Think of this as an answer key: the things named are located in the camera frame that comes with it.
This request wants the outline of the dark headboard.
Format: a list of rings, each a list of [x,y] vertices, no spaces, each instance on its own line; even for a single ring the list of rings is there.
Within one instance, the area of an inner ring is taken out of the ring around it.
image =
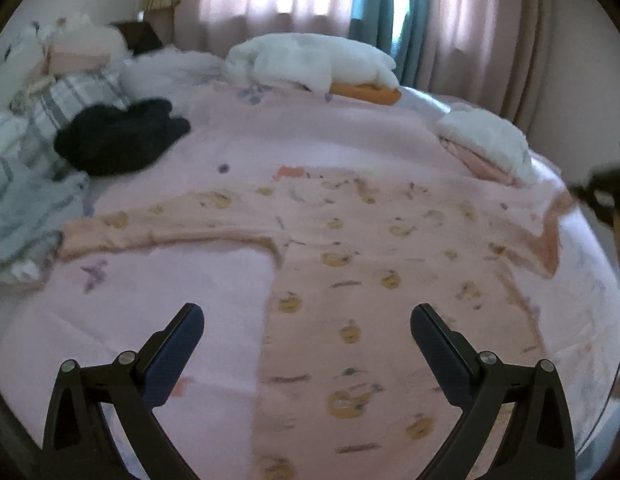
[[[133,56],[154,52],[164,47],[150,23],[115,22],[112,26],[124,36],[128,50]]]

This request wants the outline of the orange folded cloth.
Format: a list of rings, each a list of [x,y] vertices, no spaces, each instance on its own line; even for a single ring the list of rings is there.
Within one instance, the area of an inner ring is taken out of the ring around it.
[[[393,106],[401,99],[401,92],[398,88],[375,87],[374,84],[359,84],[358,86],[332,84],[330,93],[335,96],[344,96],[349,99],[386,106]]]

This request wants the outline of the white fluffy blanket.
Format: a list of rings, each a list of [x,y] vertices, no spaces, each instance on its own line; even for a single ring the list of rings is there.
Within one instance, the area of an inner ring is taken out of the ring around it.
[[[329,92],[333,84],[394,90],[396,62],[385,52],[357,40],[304,32],[278,32],[232,47],[223,77],[231,84],[304,87]]]

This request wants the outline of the pink plush pillow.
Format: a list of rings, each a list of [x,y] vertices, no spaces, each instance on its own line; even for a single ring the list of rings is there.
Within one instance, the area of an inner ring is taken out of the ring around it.
[[[46,69],[52,76],[90,72],[129,56],[127,41],[118,28],[86,26],[65,32],[50,43]]]

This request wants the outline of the light grey pillow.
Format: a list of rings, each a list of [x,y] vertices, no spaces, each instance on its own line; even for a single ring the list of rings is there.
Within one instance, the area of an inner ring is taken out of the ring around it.
[[[173,115],[182,115],[198,87],[221,78],[222,65],[211,53],[168,47],[132,58],[120,70],[119,82],[131,103],[165,99]]]

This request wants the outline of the pink folded garment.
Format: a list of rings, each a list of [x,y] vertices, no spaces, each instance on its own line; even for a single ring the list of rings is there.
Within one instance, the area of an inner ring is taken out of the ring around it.
[[[506,186],[521,186],[522,182],[508,174],[493,162],[482,158],[473,151],[463,148],[449,140],[440,138],[441,146],[456,159],[459,159],[474,176],[480,180],[499,183]]]

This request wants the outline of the pink printed duvet cover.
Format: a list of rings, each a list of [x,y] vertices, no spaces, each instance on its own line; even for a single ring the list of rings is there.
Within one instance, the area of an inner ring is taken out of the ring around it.
[[[0,296],[0,393],[34,440],[65,360],[112,362],[188,302],[205,333],[161,426],[203,479],[412,479],[452,429],[410,334],[553,361],[583,451],[615,409],[620,284],[560,173],[487,180],[427,113],[214,82],[112,180],[42,288]]]

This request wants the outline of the peach bear print garment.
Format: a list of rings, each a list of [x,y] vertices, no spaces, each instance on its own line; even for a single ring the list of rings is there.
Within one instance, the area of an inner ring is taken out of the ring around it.
[[[456,417],[411,337],[413,307],[432,304],[475,344],[536,362],[543,344],[514,274],[555,275],[570,208],[550,182],[417,184],[315,169],[69,222],[62,254],[196,240],[269,248],[250,476],[412,479]]]

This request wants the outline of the white folded clothes stack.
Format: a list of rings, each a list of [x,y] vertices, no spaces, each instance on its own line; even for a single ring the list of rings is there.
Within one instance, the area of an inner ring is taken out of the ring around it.
[[[507,120],[464,103],[455,103],[434,125],[440,138],[473,151],[516,177],[522,186],[537,182],[524,134]]]

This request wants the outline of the beige side curtain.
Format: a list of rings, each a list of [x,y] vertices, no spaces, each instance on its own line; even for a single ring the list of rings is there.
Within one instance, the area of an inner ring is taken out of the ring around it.
[[[553,0],[428,0],[417,89],[459,98],[526,131],[551,45]]]

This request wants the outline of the grey plaid bedding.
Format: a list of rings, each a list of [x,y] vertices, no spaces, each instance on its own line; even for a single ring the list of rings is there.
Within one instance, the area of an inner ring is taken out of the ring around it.
[[[60,130],[97,104],[129,106],[117,67],[62,77],[20,102],[26,128],[18,151],[0,155],[0,288],[42,283],[62,224],[84,213],[89,178],[53,144]]]

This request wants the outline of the black clothing bundle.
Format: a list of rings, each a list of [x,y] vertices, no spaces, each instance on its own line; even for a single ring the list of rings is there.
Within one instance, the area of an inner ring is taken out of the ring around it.
[[[191,131],[172,104],[149,99],[123,110],[97,104],[80,112],[56,133],[53,148],[72,167],[91,177],[131,174],[152,166]]]

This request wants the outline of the teal curtain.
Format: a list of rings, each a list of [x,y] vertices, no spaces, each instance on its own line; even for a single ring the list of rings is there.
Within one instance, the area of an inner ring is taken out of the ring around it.
[[[414,88],[429,8],[430,0],[352,0],[349,37],[390,55],[400,84]]]

